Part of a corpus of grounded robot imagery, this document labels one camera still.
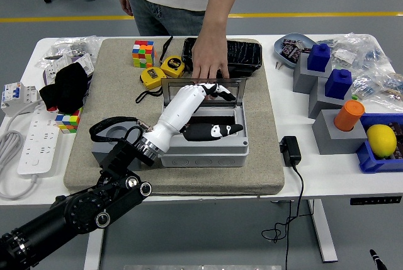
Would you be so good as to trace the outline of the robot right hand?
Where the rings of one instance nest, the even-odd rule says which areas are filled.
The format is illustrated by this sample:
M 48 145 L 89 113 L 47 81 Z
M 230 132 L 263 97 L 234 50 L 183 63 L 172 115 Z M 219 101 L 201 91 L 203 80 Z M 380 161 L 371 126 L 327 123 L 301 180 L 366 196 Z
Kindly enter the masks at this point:
M 370 249 L 370 255 L 377 267 L 378 270 L 386 270 L 385 264 L 382 262 L 381 258 L 379 258 L 378 254 L 373 250 Z

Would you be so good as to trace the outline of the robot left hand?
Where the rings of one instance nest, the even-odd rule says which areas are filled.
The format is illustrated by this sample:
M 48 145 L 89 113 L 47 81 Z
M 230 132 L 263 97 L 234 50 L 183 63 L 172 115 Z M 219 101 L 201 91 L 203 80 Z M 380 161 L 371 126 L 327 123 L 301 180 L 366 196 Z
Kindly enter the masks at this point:
M 235 100 L 235 96 L 227 88 L 217 83 L 201 83 L 182 87 L 164 109 L 157 124 L 143 134 L 141 142 L 139 142 L 139 149 L 163 155 L 170 148 L 171 138 L 180 133 L 187 141 L 202 142 L 219 140 L 243 130 L 243 126 L 240 124 L 198 123 L 186 126 L 205 97 L 213 94 L 223 97 L 226 101 Z

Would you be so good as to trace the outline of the person's left hand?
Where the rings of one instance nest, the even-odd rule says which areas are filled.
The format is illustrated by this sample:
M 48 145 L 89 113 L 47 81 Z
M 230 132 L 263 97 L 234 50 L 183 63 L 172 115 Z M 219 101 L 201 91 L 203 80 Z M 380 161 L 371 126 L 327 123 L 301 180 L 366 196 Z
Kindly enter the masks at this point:
M 192 62 L 194 79 L 214 79 L 218 72 L 229 78 L 226 31 L 202 30 L 193 46 Z

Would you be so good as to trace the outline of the person's right hand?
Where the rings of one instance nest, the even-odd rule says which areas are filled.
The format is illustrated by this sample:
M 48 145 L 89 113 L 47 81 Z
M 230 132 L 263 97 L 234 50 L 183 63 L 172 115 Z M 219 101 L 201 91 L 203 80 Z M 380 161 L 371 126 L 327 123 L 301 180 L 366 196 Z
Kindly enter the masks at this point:
M 121 9 L 129 16 L 133 16 L 132 8 L 129 0 L 119 0 Z

